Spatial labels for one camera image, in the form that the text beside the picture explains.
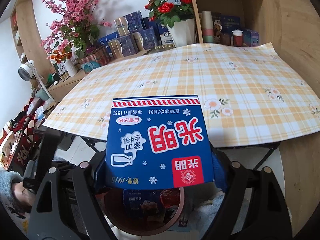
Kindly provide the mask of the person's left hand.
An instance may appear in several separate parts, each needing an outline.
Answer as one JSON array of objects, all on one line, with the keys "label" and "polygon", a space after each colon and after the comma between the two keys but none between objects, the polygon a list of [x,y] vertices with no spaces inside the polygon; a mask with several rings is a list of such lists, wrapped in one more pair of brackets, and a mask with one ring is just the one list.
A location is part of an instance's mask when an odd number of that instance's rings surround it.
[{"label": "person's left hand", "polygon": [[23,183],[13,183],[11,186],[12,195],[22,206],[33,206],[36,194],[23,186]]}]

